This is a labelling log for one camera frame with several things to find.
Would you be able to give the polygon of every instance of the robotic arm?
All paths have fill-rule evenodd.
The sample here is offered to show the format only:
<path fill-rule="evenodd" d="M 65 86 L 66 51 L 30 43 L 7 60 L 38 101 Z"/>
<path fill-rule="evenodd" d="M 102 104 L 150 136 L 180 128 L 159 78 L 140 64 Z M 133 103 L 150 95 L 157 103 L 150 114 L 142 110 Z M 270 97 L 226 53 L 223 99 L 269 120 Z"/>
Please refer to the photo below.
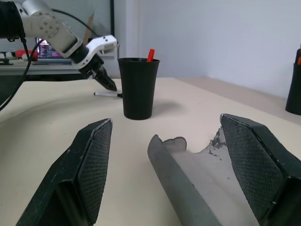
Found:
<path fill-rule="evenodd" d="M 0 1 L 0 38 L 9 41 L 38 37 L 46 40 L 87 78 L 91 75 L 106 89 L 117 91 L 99 56 L 113 51 L 117 41 L 112 35 L 91 40 L 87 46 L 40 0 L 21 3 Z"/>

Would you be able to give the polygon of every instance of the textured gripper pad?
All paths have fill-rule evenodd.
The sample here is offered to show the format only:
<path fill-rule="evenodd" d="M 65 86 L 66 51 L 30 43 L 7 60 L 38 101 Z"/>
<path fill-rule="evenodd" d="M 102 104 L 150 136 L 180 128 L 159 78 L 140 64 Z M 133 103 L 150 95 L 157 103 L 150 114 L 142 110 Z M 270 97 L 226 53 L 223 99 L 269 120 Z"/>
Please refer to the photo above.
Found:
<path fill-rule="evenodd" d="M 282 184 L 282 173 L 248 127 L 223 118 L 222 128 L 236 178 L 255 217 L 261 219 Z"/>
<path fill-rule="evenodd" d="M 92 136 L 86 157 L 79 170 L 79 190 L 91 223 L 95 224 L 107 178 L 111 143 L 110 123 Z"/>
<path fill-rule="evenodd" d="M 262 124 L 228 114 L 221 124 L 236 178 L 260 225 L 301 225 L 301 162 Z"/>

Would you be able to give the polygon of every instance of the desk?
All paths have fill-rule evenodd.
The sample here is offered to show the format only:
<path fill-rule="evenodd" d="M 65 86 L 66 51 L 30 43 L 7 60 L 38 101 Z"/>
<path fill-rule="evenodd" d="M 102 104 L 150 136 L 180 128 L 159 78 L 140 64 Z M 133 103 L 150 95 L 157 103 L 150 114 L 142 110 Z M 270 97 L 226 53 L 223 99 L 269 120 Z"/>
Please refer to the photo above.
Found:
<path fill-rule="evenodd" d="M 113 119 L 113 133 L 97 226 L 181 225 L 148 159 L 155 134 L 183 136 L 188 150 L 199 152 L 220 127 L 220 114 L 230 113 L 265 124 L 301 159 L 298 123 L 176 79 L 157 79 L 153 116 L 145 121 L 125 118 L 121 99 L 94 97 L 95 91 L 105 90 L 93 80 L 25 82 L 0 113 L 0 225 L 18 221 L 78 130 L 104 118 Z"/>
<path fill-rule="evenodd" d="M 111 53 L 107 53 L 102 56 L 104 61 L 104 67 L 107 70 L 109 76 L 113 78 L 119 78 L 119 66 L 117 62 L 117 50 Z M 24 65 L 0 65 L 1 75 L 22 75 L 26 68 L 26 62 Z M 79 74 L 79 71 L 72 65 L 31 65 L 28 75 L 52 75 L 52 74 Z"/>

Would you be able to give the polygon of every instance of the monitor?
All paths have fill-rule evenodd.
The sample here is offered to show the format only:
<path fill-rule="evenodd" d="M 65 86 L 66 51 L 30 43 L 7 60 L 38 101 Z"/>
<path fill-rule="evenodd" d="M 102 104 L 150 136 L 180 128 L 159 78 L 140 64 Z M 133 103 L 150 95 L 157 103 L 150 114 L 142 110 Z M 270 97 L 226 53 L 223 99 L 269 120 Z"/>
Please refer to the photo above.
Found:
<path fill-rule="evenodd" d="M 49 43 L 44 40 L 37 48 L 38 59 L 64 59 L 59 52 L 57 52 Z"/>

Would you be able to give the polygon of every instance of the black plastic part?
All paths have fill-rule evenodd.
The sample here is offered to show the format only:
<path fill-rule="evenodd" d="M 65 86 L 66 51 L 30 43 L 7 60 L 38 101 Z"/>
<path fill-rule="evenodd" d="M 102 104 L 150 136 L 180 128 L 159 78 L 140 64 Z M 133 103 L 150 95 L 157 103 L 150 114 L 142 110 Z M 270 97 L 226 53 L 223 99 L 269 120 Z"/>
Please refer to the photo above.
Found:
<path fill-rule="evenodd" d="M 151 117 L 159 60 L 118 59 L 124 115 L 133 120 Z"/>
<path fill-rule="evenodd" d="M 103 87 L 108 90 L 117 91 L 115 82 L 108 76 L 107 71 L 102 65 L 103 60 L 96 54 L 90 60 L 90 62 L 79 71 L 85 75 L 87 78 L 96 73 L 95 80 L 98 81 Z"/>
<path fill-rule="evenodd" d="M 19 11 L 14 2 L 0 1 L 0 39 L 24 39 L 25 32 Z"/>
<path fill-rule="evenodd" d="M 250 119 L 221 117 L 232 166 L 261 226 L 301 225 L 301 161 Z"/>
<path fill-rule="evenodd" d="M 115 36 L 114 0 L 110 0 L 111 35 Z"/>
<path fill-rule="evenodd" d="M 162 142 L 155 135 L 150 141 L 147 154 L 182 225 L 222 226 L 189 177 L 171 156 L 171 152 L 178 149 L 167 147 L 166 142 L 168 140 Z"/>
<path fill-rule="evenodd" d="M 285 110 L 301 115 L 301 65 L 298 64 L 293 66 L 293 79 Z"/>
<path fill-rule="evenodd" d="M 91 226 L 106 182 L 112 122 L 89 124 L 50 167 L 18 226 Z"/>
<path fill-rule="evenodd" d="M 0 65 L 12 65 L 9 63 L 9 59 L 0 59 Z"/>
<path fill-rule="evenodd" d="M 77 50 L 75 50 L 74 53 L 72 53 L 69 58 L 75 64 L 78 64 L 83 59 L 85 59 L 88 53 L 89 53 L 89 49 L 84 44 L 81 44 L 81 46 Z"/>

